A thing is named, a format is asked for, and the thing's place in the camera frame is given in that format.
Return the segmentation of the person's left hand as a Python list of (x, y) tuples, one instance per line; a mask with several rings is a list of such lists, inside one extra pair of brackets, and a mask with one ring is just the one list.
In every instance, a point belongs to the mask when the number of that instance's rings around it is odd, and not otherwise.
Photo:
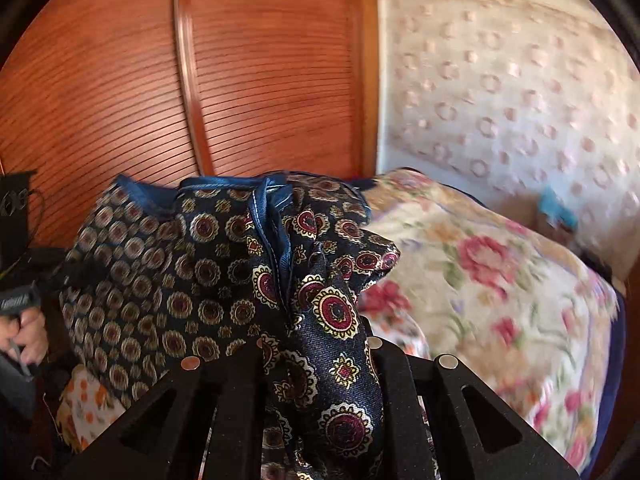
[(29, 308), (18, 318), (0, 318), (1, 352), (26, 365), (39, 365), (48, 352), (46, 318), (39, 308)]

